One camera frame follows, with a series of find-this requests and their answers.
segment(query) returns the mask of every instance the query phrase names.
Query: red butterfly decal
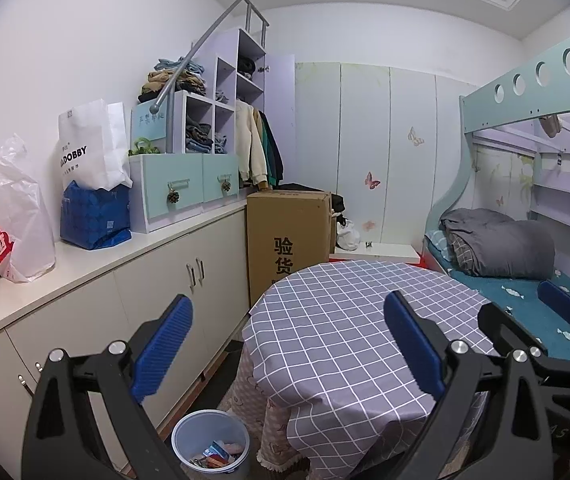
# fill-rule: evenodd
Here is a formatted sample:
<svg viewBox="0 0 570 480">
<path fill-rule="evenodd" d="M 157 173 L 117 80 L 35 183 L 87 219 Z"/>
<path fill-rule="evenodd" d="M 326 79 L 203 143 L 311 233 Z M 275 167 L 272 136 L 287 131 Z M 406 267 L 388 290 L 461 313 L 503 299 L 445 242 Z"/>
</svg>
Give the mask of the red butterfly decal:
<svg viewBox="0 0 570 480">
<path fill-rule="evenodd" d="M 370 189 L 374 189 L 380 184 L 380 180 L 372 180 L 371 178 L 371 171 L 367 174 L 367 178 L 365 179 L 365 186 L 369 186 Z"/>
</svg>

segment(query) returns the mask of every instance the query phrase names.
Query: plastic bag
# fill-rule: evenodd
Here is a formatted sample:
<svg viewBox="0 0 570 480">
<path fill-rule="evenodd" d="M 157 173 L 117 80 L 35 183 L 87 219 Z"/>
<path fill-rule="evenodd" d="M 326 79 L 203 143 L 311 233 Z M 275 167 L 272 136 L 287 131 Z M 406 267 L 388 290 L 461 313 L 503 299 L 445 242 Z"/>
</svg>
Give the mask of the plastic bag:
<svg viewBox="0 0 570 480">
<path fill-rule="evenodd" d="M 345 220 L 345 227 L 336 224 L 336 245 L 345 251 L 355 251 L 361 243 L 361 234 L 354 228 L 354 222 Z"/>
<path fill-rule="evenodd" d="M 71 181 L 60 206 L 60 237 L 88 250 L 129 240 L 129 188 L 81 189 Z"/>
<path fill-rule="evenodd" d="M 27 149 L 15 135 L 0 151 L 0 274 L 31 282 L 56 262 L 54 235 Z"/>
<path fill-rule="evenodd" d="M 83 189 L 131 187 L 122 103 L 99 99 L 60 114 L 58 138 L 63 189 L 72 180 Z"/>
</svg>

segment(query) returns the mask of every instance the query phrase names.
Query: gray railing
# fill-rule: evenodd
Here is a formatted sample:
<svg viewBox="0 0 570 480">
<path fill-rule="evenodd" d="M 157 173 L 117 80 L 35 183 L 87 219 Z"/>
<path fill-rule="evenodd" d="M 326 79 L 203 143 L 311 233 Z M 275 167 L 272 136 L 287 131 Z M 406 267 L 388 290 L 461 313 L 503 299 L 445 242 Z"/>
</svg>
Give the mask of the gray railing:
<svg viewBox="0 0 570 480">
<path fill-rule="evenodd" d="M 267 33 L 267 27 L 270 24 L 265 20 L 265 17 L 260 13 L 260 11 L 254 6 L 252 2 L 249 0 L 236 0 L 233 4 L 227 7 L 227 10 L 223 12 L 219 16 L 219 18 L 212 24 L 211 27 L 207 29 L 205 34 L 201 36 L 201 38 L 191 47 L 191 50 L 185 56 L 183 61 L 178 65 L 176 68 L 174 75 L 169 79 L 169 81 L 165 84 L 161 92 L 158 94 L 156 101 L 149 107 L 149 111 L 152 114 L 157 114 L 160 110 L 161 105 L 163 104 L 164 100 L 167 98 L 167 116 L 166 116 L 166 124 L 165 124 L 165 153 L 174 153 L 174 92 L 176 86 L 176 80 L 181 72 L 187 67 L 188 63 L 194 57 L 194 55 L 198 52 L 203 43 L 207 41 L 212 33 L 218 28 L 218 26 L 228 17 L 231 12 L 236 9 L 238 4 L 241 2 L 247 3 L 247 13 L 245 15 L 245 30 L 249 32 L 249 27 L 252 20 L 252 11 L 256 13 L 256 15 L 261 19 L 263 22 L 263 30 L 261 32 L 261 46 L 265 47 L 265 35 Z"/>
</svg>

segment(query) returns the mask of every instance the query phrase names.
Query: blue gripper pad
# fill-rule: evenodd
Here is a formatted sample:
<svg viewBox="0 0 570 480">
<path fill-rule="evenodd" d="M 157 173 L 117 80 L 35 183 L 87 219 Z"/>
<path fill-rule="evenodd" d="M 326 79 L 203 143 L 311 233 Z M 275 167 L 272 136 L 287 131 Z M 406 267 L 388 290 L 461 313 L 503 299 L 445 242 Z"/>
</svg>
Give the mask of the blue gripper pad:
<svg viewBox="0 0 570 480">
<path fill-rule="evenodd" d="M 134 364 L 132 396 L 139 404 L 154 395 L 190 331 L 192 307 L 189 298 L 178 296 L 171 312 L 149 340 Z"/>
<path fill-rule="evenodd" d="M 570 324 L 570 295 L 554 283 L 540 282 L 536 293 L 543 303 Z"/>
<path fill-rule="evenodd" d="M 427 337 L 412 319 L 407 307 L 394 293 L 387 295 L 383 304 L 385 323 L 403 354 L 418 387 L 438 401 L 445 393 L 441 376 L 441 359 Z"/>
</svg>

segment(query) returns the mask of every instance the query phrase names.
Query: mint green drawer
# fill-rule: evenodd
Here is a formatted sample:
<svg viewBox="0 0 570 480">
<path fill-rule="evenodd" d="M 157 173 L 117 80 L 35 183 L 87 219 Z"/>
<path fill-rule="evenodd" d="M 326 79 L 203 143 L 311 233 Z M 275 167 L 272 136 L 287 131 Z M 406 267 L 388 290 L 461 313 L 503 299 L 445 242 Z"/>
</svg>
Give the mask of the mint green drawer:
<svg viewBox="0 0 570 480">
<path fill-rule="evenodd" d="M 198 153 L 143 155 L 147 218 L 155 218 L 203 202 L 203 156 Z M 180 198 L 167 201 L 171 184 Z"/>
<path fill-rule="evenodd" d="M 231 188 L 225 192 L 223 182 Z M 203 155 L 204 202 L 238 194 L 238 159 L 236 155 Z"/>
</svg>

